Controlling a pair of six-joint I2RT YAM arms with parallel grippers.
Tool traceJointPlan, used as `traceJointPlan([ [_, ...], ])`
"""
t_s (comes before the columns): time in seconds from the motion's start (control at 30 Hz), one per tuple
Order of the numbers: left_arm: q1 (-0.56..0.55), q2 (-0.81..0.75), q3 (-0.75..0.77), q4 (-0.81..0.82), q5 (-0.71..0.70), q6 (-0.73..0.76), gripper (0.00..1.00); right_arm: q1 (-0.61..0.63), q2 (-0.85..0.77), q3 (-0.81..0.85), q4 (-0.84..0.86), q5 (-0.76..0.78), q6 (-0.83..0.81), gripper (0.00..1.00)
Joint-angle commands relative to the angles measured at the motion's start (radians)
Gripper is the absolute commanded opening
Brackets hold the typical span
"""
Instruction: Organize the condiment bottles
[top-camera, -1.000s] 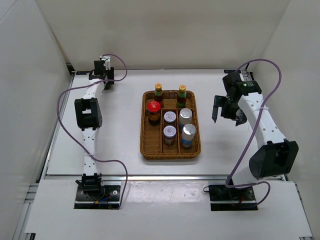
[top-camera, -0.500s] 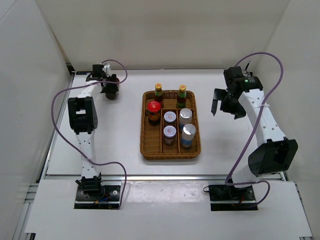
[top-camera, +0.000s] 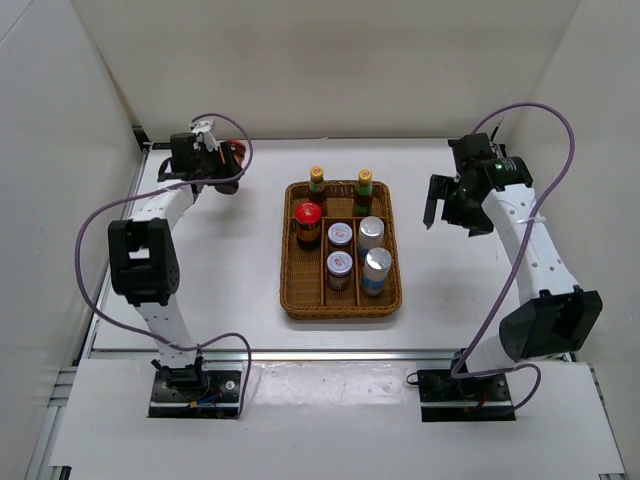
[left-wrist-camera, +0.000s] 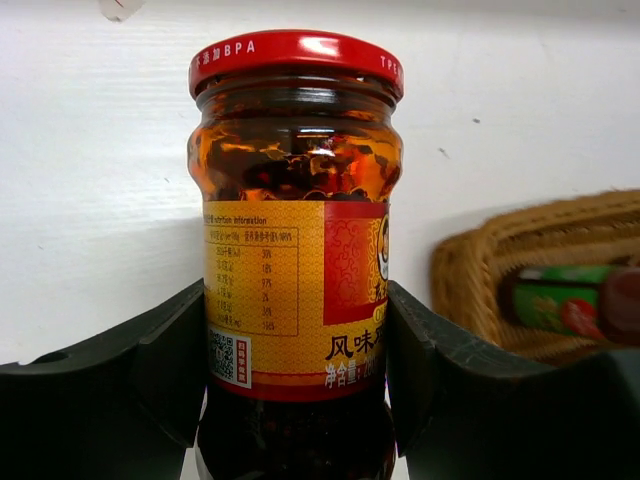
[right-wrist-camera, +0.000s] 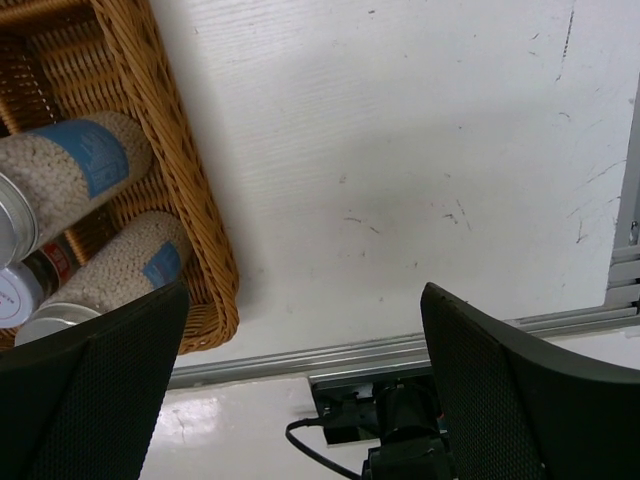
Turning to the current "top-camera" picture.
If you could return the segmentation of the silver lid bead jar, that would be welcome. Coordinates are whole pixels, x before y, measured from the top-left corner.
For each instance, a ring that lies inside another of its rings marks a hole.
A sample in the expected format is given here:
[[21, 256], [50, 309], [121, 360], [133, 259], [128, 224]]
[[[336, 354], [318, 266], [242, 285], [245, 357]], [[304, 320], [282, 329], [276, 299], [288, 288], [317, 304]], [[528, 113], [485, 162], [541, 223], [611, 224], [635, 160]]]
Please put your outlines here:
[[382, 246], [384, 232], [385, 225], [379, 217], [367, 216], [360, 221], [357, 234], [357, 255], [360, 264], [364, 263], [371, 249]]
[[370, 249], [364, 259], [361, 287], [368, 296], [379, 295], [392, 267], [391, 253], [382, 247]]

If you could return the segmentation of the yellow cap sauce bottle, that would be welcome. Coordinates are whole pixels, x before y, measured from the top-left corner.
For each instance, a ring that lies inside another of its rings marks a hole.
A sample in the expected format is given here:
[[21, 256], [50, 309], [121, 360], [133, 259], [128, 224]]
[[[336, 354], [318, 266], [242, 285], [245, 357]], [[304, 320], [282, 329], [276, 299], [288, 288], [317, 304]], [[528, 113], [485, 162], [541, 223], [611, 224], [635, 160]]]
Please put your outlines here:
[[310, 180], [308, 183], [308, 198], [310, 202], [316, 204], [322, 216], [327, 215], [326, 202], [326, 182], [324, 179], [324, 169], [320, 166], [313, 166], [310, 169]]
[[369, 216], [373, 203], [373, 174], [369, 169], [362, 169], [358, 173], [357, 184], [354, 187], [353, 215], [358, 217]]

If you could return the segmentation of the silver lid bead jar front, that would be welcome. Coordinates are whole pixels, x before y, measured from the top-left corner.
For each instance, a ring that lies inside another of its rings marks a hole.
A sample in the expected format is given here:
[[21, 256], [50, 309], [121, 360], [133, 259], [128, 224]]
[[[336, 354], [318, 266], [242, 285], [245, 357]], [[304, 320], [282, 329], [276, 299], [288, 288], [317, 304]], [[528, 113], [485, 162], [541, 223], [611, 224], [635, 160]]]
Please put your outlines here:
[[392, 267], [391, 253], [382, 247], [370, 249], [364, 259], [361, 287], [368, 296], [379, 295]]

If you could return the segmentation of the red lid jar front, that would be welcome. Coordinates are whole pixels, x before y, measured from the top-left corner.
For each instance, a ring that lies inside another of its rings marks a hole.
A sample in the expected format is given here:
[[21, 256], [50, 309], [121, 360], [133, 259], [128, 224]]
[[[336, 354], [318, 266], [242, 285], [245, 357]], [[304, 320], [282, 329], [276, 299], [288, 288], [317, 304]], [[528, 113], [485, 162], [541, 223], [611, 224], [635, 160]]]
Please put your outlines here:
[[303, 250], [313, 250], [321, 242], [322, 210], [313, 202], [303, 202], [294, 211], [296, 240]]

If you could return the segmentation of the red lid jar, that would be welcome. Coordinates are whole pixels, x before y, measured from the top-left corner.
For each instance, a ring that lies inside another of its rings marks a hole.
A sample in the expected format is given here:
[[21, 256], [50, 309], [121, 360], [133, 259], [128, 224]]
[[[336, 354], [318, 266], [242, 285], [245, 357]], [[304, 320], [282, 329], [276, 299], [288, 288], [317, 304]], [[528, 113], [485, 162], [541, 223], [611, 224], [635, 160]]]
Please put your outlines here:
[[230, 139], [227, 141], [227, 143], [229, 144], [230, 150], [237, 164], [242, 167], [246, 155], [246, 146], [242, 142], [235, 139]]
[[313, 202], [303, 202], [294, 211], [296, 240], [303, 250], [313, 250], [321, 242], [322, 210]]

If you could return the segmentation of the yellow cap sauce bottle front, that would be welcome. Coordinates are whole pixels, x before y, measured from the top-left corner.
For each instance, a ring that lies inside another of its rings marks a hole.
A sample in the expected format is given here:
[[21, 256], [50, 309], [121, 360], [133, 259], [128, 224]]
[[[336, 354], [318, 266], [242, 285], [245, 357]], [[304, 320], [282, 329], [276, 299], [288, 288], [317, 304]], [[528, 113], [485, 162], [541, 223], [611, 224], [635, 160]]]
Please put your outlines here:
[[313, 166], [310, 169], [310, 180], [308, 183], [308, 198], [310, 202], [316, 204], [322, 216], [327, 215], [326, 202], [326, 182], [324, 179], [324, 169], [320, 166]]

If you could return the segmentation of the white lid dark jar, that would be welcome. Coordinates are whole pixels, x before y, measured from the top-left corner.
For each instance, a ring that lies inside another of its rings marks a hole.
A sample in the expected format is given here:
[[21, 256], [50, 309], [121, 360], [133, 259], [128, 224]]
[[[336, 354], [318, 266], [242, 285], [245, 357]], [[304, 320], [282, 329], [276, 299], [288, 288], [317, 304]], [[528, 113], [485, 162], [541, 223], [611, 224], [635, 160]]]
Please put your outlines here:
[[329, 252], [344, 251], [350, 252], [353, 240], [353, 230], [345, 222], [332, 223], [327, 231], [327, 242]]
[[327, 261], [328, 285], [332, 290], [341, 291], [348, 287], [353, 269], [351, 255], [344, 251], [329, 254]]

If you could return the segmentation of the white lid dark jar front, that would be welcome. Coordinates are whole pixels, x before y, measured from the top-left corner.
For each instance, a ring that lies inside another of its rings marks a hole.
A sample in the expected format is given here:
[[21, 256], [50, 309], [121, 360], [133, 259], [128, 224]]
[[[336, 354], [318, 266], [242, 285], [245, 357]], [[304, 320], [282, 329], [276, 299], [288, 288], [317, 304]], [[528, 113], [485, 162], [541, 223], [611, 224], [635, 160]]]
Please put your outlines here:
[[328, 285], [332, 290], [341, 291], [348, 287], [353, 269], [351, 255], [344, 251], [329, 254], [327, 261]]

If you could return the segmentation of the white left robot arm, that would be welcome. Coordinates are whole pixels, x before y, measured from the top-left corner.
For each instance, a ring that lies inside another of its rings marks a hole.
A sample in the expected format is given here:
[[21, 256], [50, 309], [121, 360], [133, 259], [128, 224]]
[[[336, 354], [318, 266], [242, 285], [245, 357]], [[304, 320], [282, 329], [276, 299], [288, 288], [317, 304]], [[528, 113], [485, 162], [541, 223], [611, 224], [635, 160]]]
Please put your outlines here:
[[153, 362], [166, 386], [189, 401], [208, 395], [210, 377], [177, 303], [180, 268], [172, 229], [202, 191], [203, 180], [221, 180], [215, 189], [237, 192], [229, 179], [242, 170], [246, 147], [234, 140], [213, 144], [210, 133], [177, 133], [171, 156], [158, 170], [157, 189], [127, 220], [108, 227], [113, 290], [123, 296], [154, 335], [160, 358]]

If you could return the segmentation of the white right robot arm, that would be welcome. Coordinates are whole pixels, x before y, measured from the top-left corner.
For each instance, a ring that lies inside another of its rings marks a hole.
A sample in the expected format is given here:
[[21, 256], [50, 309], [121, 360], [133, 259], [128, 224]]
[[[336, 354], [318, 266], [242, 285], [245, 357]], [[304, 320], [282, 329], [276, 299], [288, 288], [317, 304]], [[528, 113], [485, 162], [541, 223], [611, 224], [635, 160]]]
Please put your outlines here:
[[526, 368], [533, 358], [580, 350], [603, 309], [600, 294], [583, 289], [562, 261], [544, 219], [532, 176], [519, 157], [462, 163], [456, 176], [430, 178], [424, 223], [442, 218], [472, 236], [496, 232], [511, 264], [505, 285], [486, 318], [492, 322], [506, 294], [518, 290], [519, 305], [492, 336], [482, 325], [452, 365], [449, 387], [470, 400], [485, 377]]

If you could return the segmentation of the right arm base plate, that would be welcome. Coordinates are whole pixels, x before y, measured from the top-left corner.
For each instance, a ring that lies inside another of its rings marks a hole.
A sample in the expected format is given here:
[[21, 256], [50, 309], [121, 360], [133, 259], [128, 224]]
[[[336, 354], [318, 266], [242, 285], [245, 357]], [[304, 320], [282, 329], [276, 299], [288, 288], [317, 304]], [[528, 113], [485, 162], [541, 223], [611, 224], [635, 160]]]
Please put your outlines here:
[[459, 380], [447, 369], [427, 369], [409, 373], [406, 383], [418, 388], [423, 423], [516, 420], [504, 374]]

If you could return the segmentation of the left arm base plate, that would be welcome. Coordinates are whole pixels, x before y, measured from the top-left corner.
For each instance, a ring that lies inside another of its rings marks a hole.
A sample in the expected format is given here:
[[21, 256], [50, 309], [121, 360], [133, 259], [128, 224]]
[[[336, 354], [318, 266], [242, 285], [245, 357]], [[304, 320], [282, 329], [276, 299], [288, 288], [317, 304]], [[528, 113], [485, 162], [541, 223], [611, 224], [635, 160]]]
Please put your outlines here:
[[207, 370], [198, 359], [171, 369], [153, 360], [155, 375], [147, 416], [156, 419], [235, 419], [240, 413], [240, 370]]

